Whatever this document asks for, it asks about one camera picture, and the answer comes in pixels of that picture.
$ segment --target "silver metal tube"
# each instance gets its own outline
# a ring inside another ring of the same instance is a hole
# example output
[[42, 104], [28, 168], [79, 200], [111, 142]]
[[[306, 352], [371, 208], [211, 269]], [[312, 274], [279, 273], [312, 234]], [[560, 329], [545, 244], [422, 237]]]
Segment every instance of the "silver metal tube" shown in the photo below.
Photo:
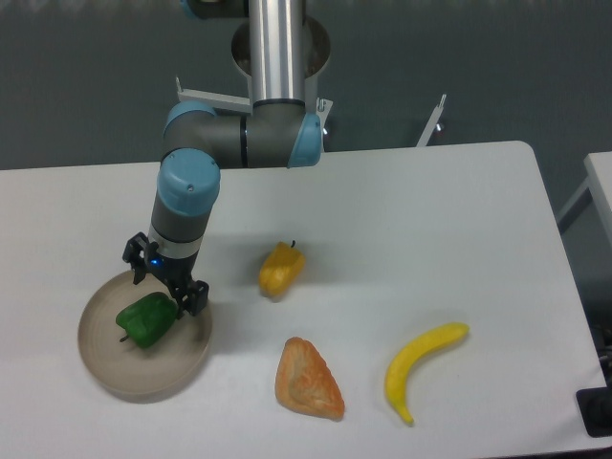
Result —
[[304, 101], [303, 0], [250, 0], [252, 102]]

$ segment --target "fake vegetable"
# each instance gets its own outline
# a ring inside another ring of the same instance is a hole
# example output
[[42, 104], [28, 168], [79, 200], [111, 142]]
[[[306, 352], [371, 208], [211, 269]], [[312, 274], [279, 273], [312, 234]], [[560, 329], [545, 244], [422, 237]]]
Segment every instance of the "fake vegetable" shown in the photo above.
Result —
[[142, 349], [150, 347], [167, 332], [176, 319], [176, 305], [166, 294], [142, 297], [117, 314], [115, 322]]
[[304, 268], [306, 258], [295, 248], [284, 242], [276, 244], [276, 248], [268, 256], [259, 272], [259, 288], [269, 296], [283, 294]]

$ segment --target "beige bowl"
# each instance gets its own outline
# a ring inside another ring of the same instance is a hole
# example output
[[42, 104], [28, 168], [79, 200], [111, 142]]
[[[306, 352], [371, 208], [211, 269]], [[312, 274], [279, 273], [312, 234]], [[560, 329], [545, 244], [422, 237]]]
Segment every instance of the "beige bowl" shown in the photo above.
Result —
[[78, 350], [90, 373], [113, 395], [129, 402], [150, 403], [186, 387], [205, 359], [212, 330], [210, 309], [185, 315], [148, 349], [128, 339], [115, 323], [126, 306], [153, 292], [167, 293], [153, 275], [138, 285], [131, 272], [104, 284], [87, 303], [78, 325]]

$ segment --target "metal bracket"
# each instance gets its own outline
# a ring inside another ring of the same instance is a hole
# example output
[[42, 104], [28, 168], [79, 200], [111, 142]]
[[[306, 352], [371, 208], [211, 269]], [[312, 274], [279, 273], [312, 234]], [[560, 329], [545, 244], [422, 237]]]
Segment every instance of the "metal bracket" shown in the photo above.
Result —
[[423, 134], [421, 134], [421, 138], [417, 142], [417, 146], [427, 146], [429, 140], [431, 139], [431, 136], [433, 135], [433, 131], [441, 131], [444, 128], [444, 126], [442, 126], [439, 121], [440, 117], [442, 116], [442, 112], [444, 111], [444, 102], [446, 101], [446, 99], [447, 95], [442, 94], [440, 102], [433, 108], [433, 111], [429, 116], [429, 120], [427, 121], [425, 129], [423, 130]]

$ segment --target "toast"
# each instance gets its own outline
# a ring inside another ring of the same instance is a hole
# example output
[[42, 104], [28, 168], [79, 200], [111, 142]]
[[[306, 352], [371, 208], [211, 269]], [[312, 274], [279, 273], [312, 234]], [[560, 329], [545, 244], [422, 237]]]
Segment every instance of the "toast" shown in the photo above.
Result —
[[315, 346], [291, 338], [278, 364], [274, 385], [276, 399], [292, 411], [339, 421], [344, 400], [336, 380]]

